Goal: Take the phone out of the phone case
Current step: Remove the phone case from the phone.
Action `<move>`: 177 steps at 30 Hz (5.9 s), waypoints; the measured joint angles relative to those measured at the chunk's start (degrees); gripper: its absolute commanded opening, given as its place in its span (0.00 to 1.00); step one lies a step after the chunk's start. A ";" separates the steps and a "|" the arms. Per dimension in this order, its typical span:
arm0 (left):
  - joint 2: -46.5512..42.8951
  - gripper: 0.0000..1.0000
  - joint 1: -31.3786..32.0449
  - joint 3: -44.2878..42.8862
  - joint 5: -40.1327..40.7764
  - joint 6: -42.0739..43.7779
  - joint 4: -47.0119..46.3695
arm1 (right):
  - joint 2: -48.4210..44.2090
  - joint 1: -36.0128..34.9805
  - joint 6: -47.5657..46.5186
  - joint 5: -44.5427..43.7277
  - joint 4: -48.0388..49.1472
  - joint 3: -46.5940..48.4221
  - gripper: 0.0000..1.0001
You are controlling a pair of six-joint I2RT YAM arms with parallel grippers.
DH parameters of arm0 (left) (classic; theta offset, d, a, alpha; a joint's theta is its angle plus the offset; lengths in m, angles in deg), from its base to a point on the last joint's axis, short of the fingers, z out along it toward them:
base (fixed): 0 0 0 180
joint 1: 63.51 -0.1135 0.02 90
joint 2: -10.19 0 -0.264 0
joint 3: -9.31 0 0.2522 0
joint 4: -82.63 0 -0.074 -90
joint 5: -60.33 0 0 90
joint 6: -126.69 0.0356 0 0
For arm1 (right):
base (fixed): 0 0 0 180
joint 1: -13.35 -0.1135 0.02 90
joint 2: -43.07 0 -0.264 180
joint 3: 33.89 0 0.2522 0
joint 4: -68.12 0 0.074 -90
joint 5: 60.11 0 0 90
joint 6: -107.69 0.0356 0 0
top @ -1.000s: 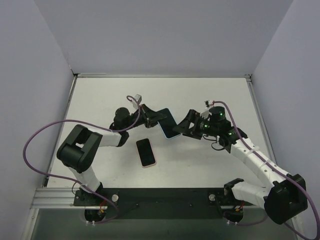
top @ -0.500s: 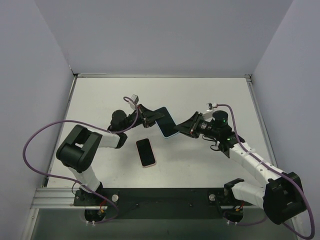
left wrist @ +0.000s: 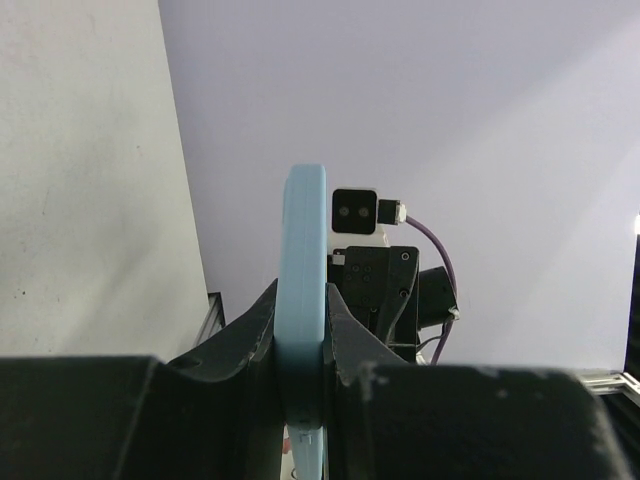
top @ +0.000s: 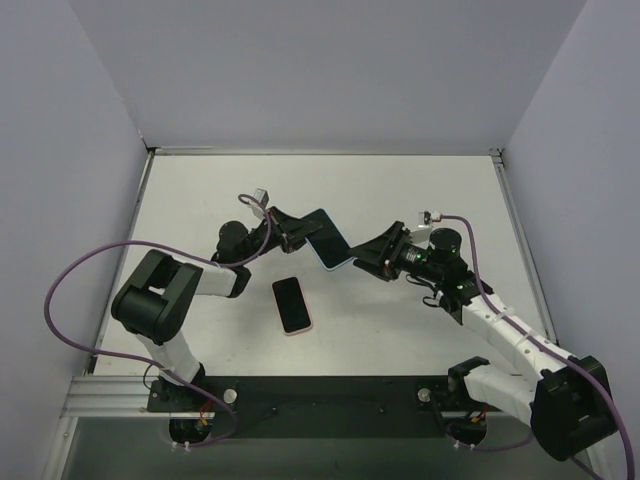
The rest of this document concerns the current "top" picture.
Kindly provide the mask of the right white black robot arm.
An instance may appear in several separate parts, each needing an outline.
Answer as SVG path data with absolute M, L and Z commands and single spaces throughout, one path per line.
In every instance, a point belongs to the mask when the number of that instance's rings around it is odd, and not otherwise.
M 450 388 L 468 404 L 486 403 L 529 426 L 539 445 L 565 461 L 619 429 L 602 364 L 579 359 L 517 317 L 461 256 L 461 235 L 430 232 L 426 247 L 396 221 L 350 249 L 356 267 L 383 280 L 406 273 L 427 283 L 439 308 L 504 357 L 512 378 L 476 357 L 449 370 Z

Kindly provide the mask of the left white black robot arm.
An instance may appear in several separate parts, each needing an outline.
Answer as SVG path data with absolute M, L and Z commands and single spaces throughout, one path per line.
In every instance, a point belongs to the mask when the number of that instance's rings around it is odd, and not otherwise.
M 116 294 L 111 316 L 133 334 L 159 364 L 160 377 L 172 384 L 170 400 L 183 411 L 204 402 L 204 366 L 191 353 L 182 326 L 196 295 L 237 298 L 251 279 L 242 263 L 278 247 L 285 253 L 299 250 L 308 237 L 323 229 L 306 216 L 296 218 L 276 207 L 258 227 L 249 230 L 229 221 L 219 230 L 214 267 L 181 262 L 152 249 L 146 253 Z

